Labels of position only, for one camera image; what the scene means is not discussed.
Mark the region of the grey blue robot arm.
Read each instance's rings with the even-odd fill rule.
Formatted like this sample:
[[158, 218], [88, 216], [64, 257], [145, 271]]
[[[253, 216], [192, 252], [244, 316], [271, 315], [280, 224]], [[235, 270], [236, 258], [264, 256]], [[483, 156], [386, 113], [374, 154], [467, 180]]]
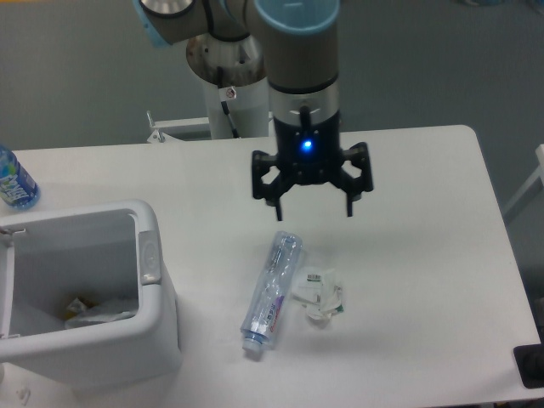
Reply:
[[156, 46], [186, 43], [190, 69], [213, 85], [239, 137], [234, 94], [269, 87], [277, 151], [252, 153], [252, 194], [279, 207], [295, 185], [332, 184], [348, 203], [373, 189], [366, 143], [340, 145], [337, 1], [137, 1]]

